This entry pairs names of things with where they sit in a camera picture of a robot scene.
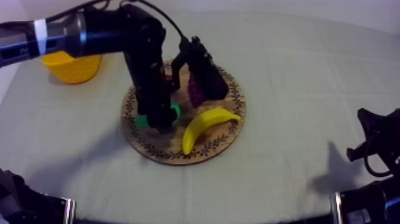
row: toy banana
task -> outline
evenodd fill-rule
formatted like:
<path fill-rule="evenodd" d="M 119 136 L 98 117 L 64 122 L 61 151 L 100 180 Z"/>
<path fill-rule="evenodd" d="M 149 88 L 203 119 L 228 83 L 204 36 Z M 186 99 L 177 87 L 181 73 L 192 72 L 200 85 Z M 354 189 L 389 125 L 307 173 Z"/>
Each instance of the toy banana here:
<path fill-rule="evenodd" d="M 182 150 L 188 155 L 195 145 L 197 137 L 208 128 L 225 123 L 229 120 L 240 120 L 240 116 L 235 115 L 225 109 L 212 109 L 199 114 L 187 126 L 183 134 Z"/>

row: banana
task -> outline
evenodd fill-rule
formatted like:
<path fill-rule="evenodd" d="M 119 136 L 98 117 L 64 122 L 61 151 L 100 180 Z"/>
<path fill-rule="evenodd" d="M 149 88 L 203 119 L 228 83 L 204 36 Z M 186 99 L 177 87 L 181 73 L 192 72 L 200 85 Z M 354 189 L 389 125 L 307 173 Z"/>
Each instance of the banana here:
<path fill-rule="evenodd" d="M 182 150 L 185 155 L 190 154 L 195 145 L 197 137 L 208 128 L 225 123 L 229 120 L 240 120 L 240 116 L 235 115 L 225 109 L 212 109 L 197 115 L 187 126 L 183 134 Z"/>

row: yellow bowl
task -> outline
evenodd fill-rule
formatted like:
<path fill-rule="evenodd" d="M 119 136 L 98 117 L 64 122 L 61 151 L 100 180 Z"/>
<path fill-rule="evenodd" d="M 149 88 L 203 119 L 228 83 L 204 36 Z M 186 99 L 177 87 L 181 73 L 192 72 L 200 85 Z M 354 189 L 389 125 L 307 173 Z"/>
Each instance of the yellow bowl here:
<path fill-rule="evenodd" d="M 42 63 L 65 83 L 81 83 L 96 75 L 101 55 L 73 58 L 64 51 L 42 57 Z"/>

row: round wooden board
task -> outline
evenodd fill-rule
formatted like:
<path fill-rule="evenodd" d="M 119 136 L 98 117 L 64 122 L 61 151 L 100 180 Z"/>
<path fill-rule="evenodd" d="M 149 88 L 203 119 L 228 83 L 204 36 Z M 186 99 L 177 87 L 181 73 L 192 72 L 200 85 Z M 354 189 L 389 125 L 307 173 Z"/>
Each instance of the round wooden board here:
<path fill-rule="evenodd" d="M 171 75 L 171 61 L 165 62 L 165 73 Z M 172 94 L 172 100 L 180 107 L 181 117 L 169 134 L 160 134 L 149 127 L 140 127 L 135 123 L 137 101 L 135 87 L 131 86 L 124 97 L 121 110 L 123 132 L 133 148 L 146 158 L 157 163 L 184 166 L 200 163 L 213 158 L 224 151 L 237 137 L 245 121 L 246 107 L 242 89 L 235 79 L 221 67 L 221 75 L 229 86 L 228 96 L 219 101 L 206 101 L 200 107 L 193 108 L 189 101 L 189 70 L 185 65 L 180 71 L 181 87 Z M 198 115 L 213 108 L 225 108 L 239 116 L 241 120 L 217 125 L 205 131 L 196 141 L 189 155 L 182 152 L 182 138 L 188 124 Z"/>

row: gray tablecloth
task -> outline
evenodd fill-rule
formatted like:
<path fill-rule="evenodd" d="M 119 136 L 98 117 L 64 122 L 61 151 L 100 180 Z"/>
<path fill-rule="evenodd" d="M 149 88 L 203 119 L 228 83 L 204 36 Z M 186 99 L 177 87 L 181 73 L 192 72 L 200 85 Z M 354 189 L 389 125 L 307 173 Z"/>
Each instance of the gray tablecloth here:
<path fill-rule="evenodd" d="M 247 115 L 228 150 L 195 166 L 141 157 L 120 129 L 131 80 L 105 55 L 80 85 L 23 63 L 0 107 L 0 167 L 77 200 L 78 217 L 118 223 L 264 223 L 329 211 L 328 195 L 373 180 L 345 149 L 364 140 L 357 110 L 399 106 L 398 36 L 275 14 L 177 13 L 241 84 Z M 177 52 L 169 29 L 165 55 Z M 385 167 L 371 160 L 378 170 Z"/>

